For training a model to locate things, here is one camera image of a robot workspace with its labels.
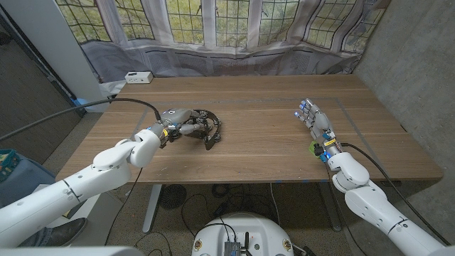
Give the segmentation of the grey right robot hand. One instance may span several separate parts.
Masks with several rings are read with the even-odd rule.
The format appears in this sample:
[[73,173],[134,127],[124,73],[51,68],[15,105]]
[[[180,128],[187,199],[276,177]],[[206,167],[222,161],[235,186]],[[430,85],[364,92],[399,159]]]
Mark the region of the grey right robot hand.
[[317,142],[330,141],[336,138],[333,126],[324,112],[309,98],[301,101],[299,110],[294,116],[310,130],[311,137]]

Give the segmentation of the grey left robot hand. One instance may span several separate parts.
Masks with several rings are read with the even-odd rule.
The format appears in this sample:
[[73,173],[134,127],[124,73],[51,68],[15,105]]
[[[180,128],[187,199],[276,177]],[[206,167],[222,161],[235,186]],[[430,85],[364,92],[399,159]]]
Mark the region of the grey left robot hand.
[[158,124],[169,142],[181,135],[198,139],[206,135],[203,113],[198,110],[171,108],[161,114]]

